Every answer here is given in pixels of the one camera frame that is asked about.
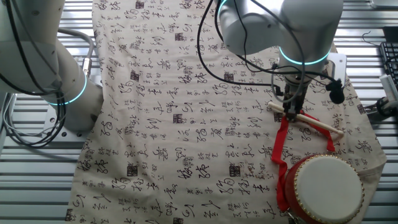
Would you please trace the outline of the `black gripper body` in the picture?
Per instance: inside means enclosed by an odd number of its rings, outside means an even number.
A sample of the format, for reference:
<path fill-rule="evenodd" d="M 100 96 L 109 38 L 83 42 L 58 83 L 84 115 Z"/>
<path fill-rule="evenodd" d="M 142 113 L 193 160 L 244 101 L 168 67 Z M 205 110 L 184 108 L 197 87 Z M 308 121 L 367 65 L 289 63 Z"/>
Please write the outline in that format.
<path fill-rule="evenodd" d="M 307 83 L 300 88 L 298 83 L 287 82 L 284 89 L 284 101 L 290 100 L 290 102 L 283 103 L 283 106 L 302 106 L 306 93 Z"/>

